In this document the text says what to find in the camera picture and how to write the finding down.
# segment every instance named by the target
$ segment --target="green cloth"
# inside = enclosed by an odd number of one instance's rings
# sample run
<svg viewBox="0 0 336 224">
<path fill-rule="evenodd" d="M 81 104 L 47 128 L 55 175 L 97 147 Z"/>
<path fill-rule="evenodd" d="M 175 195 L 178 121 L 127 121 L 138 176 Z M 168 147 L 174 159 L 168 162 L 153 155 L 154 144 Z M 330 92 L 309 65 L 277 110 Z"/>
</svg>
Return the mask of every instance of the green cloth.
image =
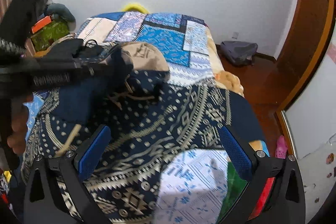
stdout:
<svg viewBox="0 0 336 224">
<path fill-rule="evenodd" d="M 69 34 L 68 24 L 64 20 L 54 20 L 31 36 L 35 50 L 46 50 L 55 40 Z"/>
<path fill-rule="evenodd" d="M 237 174 L 232 162 L 229 162 L 227 166 L 227 195 L 224 198 L 222 208 L 217 218 L 217 223 L 219 220 L 221 220 L 222 217 L 225 216 L 227 211 L 236 202 L 237 198 L 244 190 L 246 184 L 247 182 L 241 179 Z"/>
</svg>

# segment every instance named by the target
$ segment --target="metal screw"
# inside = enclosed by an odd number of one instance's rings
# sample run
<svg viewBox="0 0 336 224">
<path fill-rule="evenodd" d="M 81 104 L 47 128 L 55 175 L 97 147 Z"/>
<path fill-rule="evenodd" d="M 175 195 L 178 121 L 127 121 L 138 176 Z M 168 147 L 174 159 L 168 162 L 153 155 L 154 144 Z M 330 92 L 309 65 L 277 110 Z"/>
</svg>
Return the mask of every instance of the metal screw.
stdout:
<svg viewBox="0 0 336 224">
<path fill-rule="evenodd" d="M 295 161 L 295 157 L 293 155 L 288 155 L 290 161 Z"/>
<path fill-rule="evenodd" d="M 65 153 L 65 156 L 67 158 L 71 158 L 74 154 L 75 154 L 75 152 L 73 150 L 69 150 Z"/>
<path fill-rule="evenodd" d="M 259 158 L 263 158 L 263 157 L 266 156 L 266 154 L 265 154 L 264 151 L 262 151 L 262 150 L 258 150 L 258 151 L 257 151 L 257 156 L 258 156 Z"/>
<path fill-rule="evenodd" d="M 43 155 L 42 155 L 42 154 L 38 154 L 38 155 L 35 157 L 35 160 L 36 160 L 36 161 L 40 161 L 41 159 L 43 159 Z"/>
</svg>

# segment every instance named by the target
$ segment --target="wooden floor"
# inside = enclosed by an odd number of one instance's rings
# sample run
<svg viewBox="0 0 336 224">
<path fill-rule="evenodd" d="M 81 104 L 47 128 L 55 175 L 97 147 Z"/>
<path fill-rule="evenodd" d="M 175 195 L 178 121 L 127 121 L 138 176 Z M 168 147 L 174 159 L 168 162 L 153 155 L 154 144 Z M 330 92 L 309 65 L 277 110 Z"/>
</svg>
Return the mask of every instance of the wooden floor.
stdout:
<svg viewBox="0 0 336 224">
<path fill-rule="evenodd" d="M 254 66 L 235 67 L 224 57 L 220 58 L 224 69 L 239 77 L 245 98 L 252 105 L 265 134 L 270 155 L 274 156 L 277 139 L 282 134 L 274 113 L 295 83 L 270 60 L 255 57 Z"/>
</svg>

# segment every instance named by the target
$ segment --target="wooden door frame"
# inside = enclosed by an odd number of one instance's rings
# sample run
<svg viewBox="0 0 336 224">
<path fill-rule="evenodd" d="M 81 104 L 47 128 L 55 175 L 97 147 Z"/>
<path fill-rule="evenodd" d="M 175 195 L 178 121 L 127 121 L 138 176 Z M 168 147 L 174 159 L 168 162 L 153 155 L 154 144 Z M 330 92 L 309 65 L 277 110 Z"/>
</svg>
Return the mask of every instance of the wooden door frame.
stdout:
<svg viewBox="0 0 336 224">
<path fill-rule="evenodd" d="M 291 33 L 293 32 L 295 22 L 297 21 L 299 8 L 300 8 L 301 0 L 298 0 L 296 10 L 293 17 L 292 26 L 289 30 L 288 37 L 289 39 Z M 330 38 L 332 35 L 332 27 L 335 24 L 334 21 L 334 4 L 335 0 L 329 0 L 328 4 L 328 12 L 327 12 L 327 18 L 325 20 L 325 25 L 323 28 L 323 32 L 319 41 L 319 44 L 317 46 L 316 51 L 314 52 L 314 55 L 312 59 L 310 60 L 310 63 L 308 64 L 307 69 L 303 73 L 302 77 L 299 79 L 298 83 L 295 85 L 293 90 L 290 92 L 290 94 L 286 97 L 286 99 L 280 104 L 278 109 L 275 112 L 275 116 L 278 118 L 281 129 L 283 131 L 283 136 L 285 137 L 286 143 L 288 145 L 288 153 L 296 155 L 295 150 L 295 144 L 293 141 L 292 134 L 290 132 L 290 127 L 287 122 L 285 111 L 289 109 L 289 107 L 294 103 L 294 101 L 300 96 L 300 94 L 303 92 L 305 87 L 310 82 L 311 78 L 314 76 L 317 68 L 319 67 L 320 63 L 322 62 L 323 57 L 325 56 L 325 53 L 327 51 L 327 48 L 329 46 Z"/>
</svg>

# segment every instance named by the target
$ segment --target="finger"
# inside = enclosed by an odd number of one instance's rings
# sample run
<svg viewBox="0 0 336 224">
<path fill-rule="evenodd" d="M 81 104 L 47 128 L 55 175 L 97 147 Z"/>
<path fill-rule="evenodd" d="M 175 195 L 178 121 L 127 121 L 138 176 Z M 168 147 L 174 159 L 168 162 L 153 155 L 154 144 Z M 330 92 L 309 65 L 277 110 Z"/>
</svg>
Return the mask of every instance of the finger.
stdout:
<svg viewBox="0 0 336 224">
<path fill-rule="evenodd" d="M 25 102 L 32 102 L 33 100 L 34 100 L 34 95 L 31 93 L 31 94 L 27 95 L 24 103 Z"/>
<path fill-rule="evenodd" d="M 24 153 L 25 149 L 26 149 L 26 142 L 23 141 L 13 147 L 13 152 L 17 155 L 21 155 Z"/>
<path fill-rule="evenodd" d="M 18 132 L 26 124 L 29 118 L 29 109 L 26 106 L 22 106 L 21 111 L 15 115 L 12 119 L 12 129 L 14 132 Z"/>
<path fill-rule="evenodd" d="M 28 127 L 26 124 L 18 132 L 14 132 L 7 138 L 7 144 L 9 147 L 14 148 L 17 144 L 20 144 L 25 139 Z"/>
</svg>

